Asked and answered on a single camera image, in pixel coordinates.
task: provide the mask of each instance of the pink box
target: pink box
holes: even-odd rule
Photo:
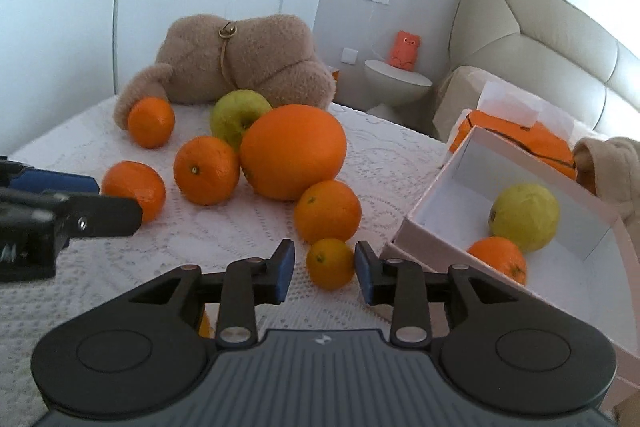
[[[498,194],[517,183],[538,183],[556,196],[556,237],[527,253],[521,286],[466,253],[488,237]],[[640,389],[640,265],[617,211],[555,169],[485,129],[475,127],[404,218],[382,259],[401,257],[444,272],[463,263],[524,289],[605,333],[618,357],[616,379],[602,404],[609,410]]]

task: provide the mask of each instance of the green fruit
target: green fruit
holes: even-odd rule
[[[240,149],[242,136],[258,118],[271,110],[271,105],[260,93],[238,89],[220,98],[211,109],[211,134]]]
[[[556,197],[545,187],[529,183],[504,190],[489,213],[492,234],[513,241],[523,252],[548,245],[559,221]]]

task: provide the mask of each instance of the table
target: table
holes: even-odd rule
[[[28,427],[46,411],[31,378],[30,357],[51,328],[182,264],[222,271],[237,259],[269,257],[284,237],[295,241],[296,269],[286,302],[257,308],[260,334],[267,328],[381,328],[388,335],[388,322],[364,305],[355,278],[333,293],[311,284],[304,266],[308,245],[296,233],[292,203],[257,196],[242,176],[232,199],[217,206],[197,207],[180,195],[172,175],[175,153],[192,137],[209,134],[207,107],[176,106],[170,142],[143,150],[113,123],[114,102],[105,100],[63,123],[12,159],[98,181],[118,161],[146,163],[166,184],[164,209],[132,237],[72,241],[58,257],[52,280],[0,285],[2,427]],[[379,252],[434,179],[445,145],[347,107],[332,104],[330,111],[348,139],[338,179],[362,203],[362,223],[350,243],[365,239]]]

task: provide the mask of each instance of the beige leather headboard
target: beige leather headboard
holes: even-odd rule
[[[640,60],[564,0],[460,0],[451,69],[482,68],[608,136],[640,140]]]

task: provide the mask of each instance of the gray ribbed panel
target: gray ribbed panel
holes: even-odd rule
[[[327,343],[316,341],[323,335]],[[38,427],[604,427],[596,411],[557,420],[489,412],[444,384],[429,357],[388,347],[378,331],[270,331],[225,353],[164,412],[99,423],[52,413]]]

